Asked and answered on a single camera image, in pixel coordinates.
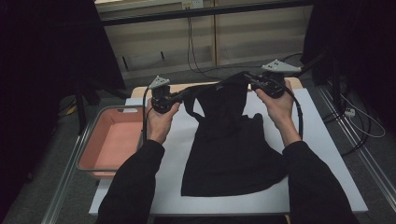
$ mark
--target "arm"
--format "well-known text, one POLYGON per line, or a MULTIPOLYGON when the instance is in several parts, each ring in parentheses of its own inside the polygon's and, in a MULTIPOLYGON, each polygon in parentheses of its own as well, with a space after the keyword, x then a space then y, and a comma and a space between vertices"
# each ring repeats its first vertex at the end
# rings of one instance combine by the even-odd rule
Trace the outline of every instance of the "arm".
POLYGON ((272 99, 261 90, 268 115, 279 129, 289 168, 290 219, 293 224, 359 223, 347 196, 327 164, 302 141, 291 119, 293 100, 288 94, 272 99))
POLYGON ((96 223, 146 223, 154 198, 155 175, 163 158, 163 142, 172 117, 178 111, 174 104, 166 114, 151 109, 148 100, 148 141, 116 172, 103 199, 96 223))

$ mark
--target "folded black clothing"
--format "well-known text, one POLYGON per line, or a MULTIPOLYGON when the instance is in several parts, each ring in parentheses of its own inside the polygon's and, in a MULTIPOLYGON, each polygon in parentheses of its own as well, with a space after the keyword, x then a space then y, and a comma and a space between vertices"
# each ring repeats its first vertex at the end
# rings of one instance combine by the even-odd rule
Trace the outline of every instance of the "folded black clothing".
POLYGON ((283 156, 265 141, 262 115, 243 115, 248 92, 244 73, 190 88, 184 105, 199 125, 183 175, 182 196, 248 194, 268 189, 286 176, 283 156), (195 99, 204 117, 193 112, 195 99))

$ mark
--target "black long-sleeved shirt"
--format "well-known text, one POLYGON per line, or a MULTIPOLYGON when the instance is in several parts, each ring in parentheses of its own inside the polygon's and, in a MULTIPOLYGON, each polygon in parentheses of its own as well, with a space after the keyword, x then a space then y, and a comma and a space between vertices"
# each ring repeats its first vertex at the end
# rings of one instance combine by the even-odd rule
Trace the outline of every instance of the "black long-sleeved shirt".
MULTIPOLYGON (((96 223, 146 223, 164 148, 148 140, 117 171, 96 223)), ((292 224, 355 224, 347 196, 332 171, 301 141, 283 150, 289 167, 292 224)))

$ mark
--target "white table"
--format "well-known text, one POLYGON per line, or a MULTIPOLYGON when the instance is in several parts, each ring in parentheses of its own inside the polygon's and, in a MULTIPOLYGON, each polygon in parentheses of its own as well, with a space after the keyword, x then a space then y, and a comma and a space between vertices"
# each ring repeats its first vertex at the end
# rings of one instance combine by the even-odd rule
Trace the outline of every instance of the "white table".
MULTIPOLYGON (((337 177, 353 212, 365 212, 367 206, 333 143, 318 111, 306 89, 294 90, 304 113, 304 140, 311 149, 331 168, 337 177)), ((133 98, 130 104, 141 104, 141 98, 133 98)), ((202 111, 198 103, 194 111, 202 111)), ((252 117, 263 114, 265 138, 269 145, 282 152, 283 144, 278 130, 266 113, 265 105, 254 92, 247 94, 244 114, 252 117)), ((298 127, 294 108, 293 120, 298 127)), ((172 129, 163 146, 166 148, 150 213, 154 216, 197 215, 271 215, 287 214, 289 207, 288 180, 283 179, 271 188, 240 196, 229 197, 181 197, 181 180, 198 122, 188 115, 182 105, 175 115, 172 129)), ((96 215, 100 202, 106 195, 111 180, 101 180, 92 202, 90 214, 96 215)))

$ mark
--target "person's left hand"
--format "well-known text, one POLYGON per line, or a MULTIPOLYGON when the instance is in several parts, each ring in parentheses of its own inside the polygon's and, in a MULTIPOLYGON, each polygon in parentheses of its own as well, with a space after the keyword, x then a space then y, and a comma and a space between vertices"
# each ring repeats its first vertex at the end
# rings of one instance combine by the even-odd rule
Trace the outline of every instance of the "person's left hand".
POLYGON ((160 144, 165 142, 166 135, 168 135, 171 130, 172 118, 179 107, 180 103, 175 103, 169 112, 161 114, 152 108, 151 98, 148 99, 148 106, 146 108, 148 113, 148 139, 160 144))

